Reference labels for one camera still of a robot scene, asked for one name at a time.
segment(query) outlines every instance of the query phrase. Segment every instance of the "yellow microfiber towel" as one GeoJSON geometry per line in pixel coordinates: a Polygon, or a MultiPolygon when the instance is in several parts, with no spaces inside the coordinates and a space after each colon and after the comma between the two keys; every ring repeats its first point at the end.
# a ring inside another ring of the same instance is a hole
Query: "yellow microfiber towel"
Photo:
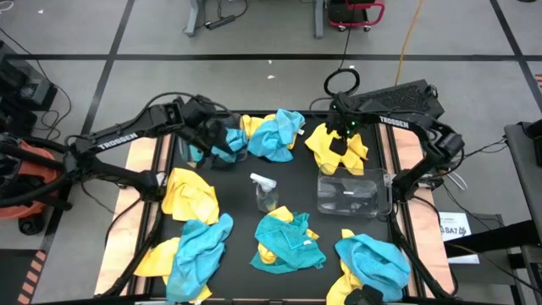
{"type": "MultiPolygon", "coordinates": [[[[240,122],[240,129],[245,131],[246,138],[250,139],[252,135],[254,135],[254,132],[256,132],[257,128],[260,127],[263,122],[272,120],[276,117],[276,114],[268,114],[265,116],[265,118],[258,118],[258,117],[251,117],[247,114],[243,115],[241,117],[240,122]]],[[[293,149],[294,145],[296,144],[296,138],[297,133],[294,134],[294,141],[288,146],[288,149],[293,149]]]]}
{"type": "MultiPolygon", "coordinates": [[[[342,238],[354,236],[354,232],[348,229],[341,230],[342,238]]],[[[327,305],[344,304],[346,297],[355,289],[362,289],[362,283],[359,279],[346,267],[345,262],[340,260],[340,268],[345,273],[341,276],[329,289],[328,295],[325,297],[327,305]]]]}
{"type": "Polygon", "coordinates": [[[358,134],[348,139],[348,149],[341,156],[329,149],[333,139],[340,139],[336,131],[327,133],[325,124],[314,129],[312,135],[305,141],[305,145],[314,152],[314,159],[324,174],[332,175],[339,163],[343,163],[352,175],[363,175],[363,161],[367,160],[368,148],[363,145],[362,137],[358,134]]]}
{"type": "Polygon", "coordinates": [[[188,169],[171,171],[162,210],[178,221],[197,219],[206,225],[218,222],[218,200],[214,187],[188,169]]]}
{"type": "MultiPolygon", "coordinates": [[[[150,249],[139,263],[139,266],[137,266],[134,275],[145,277],[162,276],[163,283],[167,285],[179,242],[180,238],[174,237],[162,242],[154,249],[150,249]]],[[[197,299],[191,302],[203,301],[210,297],[211,294],[212,292],[209,290],[209,287],[205,285],[202,292],[197,296],[197,299]]]]}
{"type": "MultiPolygon", "coordinates": [[[[294,214],[291,213],[286,206],[275,209],[269,212],[268,215],[278,218],[280,221],[290,223],[294,220],[294,214]]],[[[317,240],[320,236],[310,229],[307,229],[307,235],[313,240],[317,240]]],[[[277,256],[273,252],[269,251],[261,243],[257,245],[257,251],[260,253],[260,258],[264,263],[274,263],[277,260],[277,256]]]]}

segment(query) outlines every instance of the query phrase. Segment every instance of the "clear plastic container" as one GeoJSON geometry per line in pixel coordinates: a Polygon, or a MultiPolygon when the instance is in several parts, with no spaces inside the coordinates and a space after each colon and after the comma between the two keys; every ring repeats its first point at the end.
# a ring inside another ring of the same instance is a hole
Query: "clear plastic container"
{"type": "Polygon", "coordinates": [[[385,169],[346,169],[323,164],[318,173],[318,210],[374,218],[391,212],[391,178],[385,169]],[[326,175],[330,168],[332,175],[326,175]],[[350,171],[363,175],[353,175],[350,171]]]}

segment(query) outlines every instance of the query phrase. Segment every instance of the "label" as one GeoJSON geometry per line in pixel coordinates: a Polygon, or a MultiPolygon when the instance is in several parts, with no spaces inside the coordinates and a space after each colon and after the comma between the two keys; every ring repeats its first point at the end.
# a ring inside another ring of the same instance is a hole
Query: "label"
{"type": "MultiPolygon", "coordinates": [[[[465,213],[439,212],[440,233],[443,241],[471,235],[465,213]]],[[[466,255],[457,258],[448,258],[448,263],[480,263],[478,255],[466,255]]]]}

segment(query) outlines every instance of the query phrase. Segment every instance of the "blue microfiber towel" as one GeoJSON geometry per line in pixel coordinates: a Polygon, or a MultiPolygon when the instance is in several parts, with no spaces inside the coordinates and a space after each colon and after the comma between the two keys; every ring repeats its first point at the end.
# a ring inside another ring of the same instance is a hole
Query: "blue microfiber towel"
{"type": "Polygon", "coordinates": [[[263,217],[254,236],[277,256],[277,260],[270,264],[263,263],[257,252],[251,265],[273,274],[312,266],[322,268],[325,256],[318,249],[316,241],[307,235],[308,216],[307,213],[294,213],[294,220],[289,224],[271,215],[263,217]]]}
{"type": "Polygon", "coordinates": [[[234,220],[226,213],[212,226],[199,220],[186,222],[166,288],[168,301],[189,302],[197,298],[219,267],[224,240],[230,235],[233,225],[234,220]]]}
{"type": "Polygon", "coordinates": [[[402,299],[410,265],[395,245],[361,234],[337,241],[335,250],[363,284],[384,294],[385,302],[402,299]]]}
{"type": "Polygon", "coordinates": [[[248,142],[248,151],[274,162],[291,161],[294,157],[288,146],[303,123],[305,118],[300,113],[279,109],[275,119],[263,122],[256,129],[248,142]]]}
{"type": "MultiPolygon", "coordinates": [[[[243,147],[246,146],[246,143],[248,142],[248,139],[246,138],[245,131],[235,129],[235,128],[226,128],[227,134],[226,134],[226,142],[231,148],[231,151],[234,152],[234,154],[228,154],[227,152],[223,151],[222,149],[219,149],[217,147],[211,148],[211,153],[213,155],[219,156],[221,159],[223,159],[225,162],[228,163],[235,163],[237,160],[237,152],[239,152],[243,147]]],[[[200,162],[203,158],[203,153],[200,152],[197,148],[190,145],[190,152],[191,156],[196,162],[200,162]]]]}

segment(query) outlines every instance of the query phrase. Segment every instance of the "wooden board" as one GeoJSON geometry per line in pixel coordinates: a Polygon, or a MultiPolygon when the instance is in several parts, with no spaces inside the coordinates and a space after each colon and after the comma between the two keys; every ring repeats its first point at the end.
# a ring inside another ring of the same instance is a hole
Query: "wooden board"
{"type": "MultiPolygon", "coordinates": [[[[416,135],[410,131],[398,128],[394,128],[393,131],[401,167],[403,169],[411,169],[423,158],[419,140],[416,135]]],[[[380,133],[383,138],[386,164],[388,164],[388,168],[390,168],[392,162],[385,127],[381,126],[380,133]]],[[[433,195],[429,189],[419,189],[416,192],[416,195],[434,204],[433,195]]],[[[451,278],[448,258],[446,257],[444,249],[444,242],[442,241],[442,235],[440,234],[437,214],[431,207],[428,207],[425,203],[415,199],[410,200],[408,206],[418,256],[429,272],[431,272],[431,275],[440,283],[442,288],[448,292],[452,292],[454,290],[454,284],[451,278]]],[[[398,215],[398,217],[399,224],[402,225],[401,215],[398,215]]],[[[415,285],[412,279],[409,283],[409,292],[413,295],[416,294],[415,285]]],[[[427,287],[426,293],[428,296],[431,296],[431,292],[427,287]]]]}
{"type": "MultiPolygon", "coordinates": [[[[163,141],[158,170],[165,168],[167,143],[169,143],[168,137],[163,141]]],[[[130,152],[128,153],[125,167],[134,171],[151,169],[155,145],[155,139],[141,138],[133,141],[130,144],[130,152]]],[[[114,217],[117,217],[117,215],[128,208],[138,197],[139,192],[133,188],[120,190],[114,217]]],[[[142,214],[143,202],[140,202],[119,219],[111,229],[108,244],[103,254],[102,267],[100,268],[100,274],[96,283],[95,294],[103,293],[109,289],[133,258],[142,214]]]]}
{"type": "MultiPolygon", "coordinates": [[[[410,131],[394,129],[395,141],[401,167],[408,169],[413,167],[422,158],[422,151],[417,137],[410,131]]],[[[384,155],[386,163],[392,165],[390,147],[387,142],[385,128],[381,128],[381,134],[384,146],[384,155]]],[[[130,146],[130,153],[126,161],[126,168],[135,171],[150,169],[152,164],[152,155],[156,141],[150,139],[140,139],[133,141],[130,146]]],[[[160,169],[165,166],[165,156],[169,140],[164,139],[164,148],[161,154],[160,169]]],[[[429,190],[418,190],[416,195],[433,202],[433,196],[429,190]]],[[[121,190],[115,208],[115,215],[122,212],[127,206],[138,198],[135,190],[121,190]]],[[[412,219],[412,228],[416,239],[418,256],[425,266],[431,272],[433,277],[448,291],[453,291],[453,281],[451,279],[450,267],[445,255],[444,243],[440,235],[440,228],[437,215],[434,210],[422,202],[412,200],[409,202],[409,208],[412,219]]],[[[136,238],[141,222],[143,204],[138,205],[132,211],[127,213],[113,228],[109,236],[108,245],[103,255],[102,268],[98,276],[96,293],[106,291],[124,271],[124,268],[134,255],[136,247],[136,238]]],[[[136,286],[136,291],[142,291],[141,281],[136,286]]],[[[411,280],[409,284],[411,295],[415,296],[416,290],[411,280]]]]}

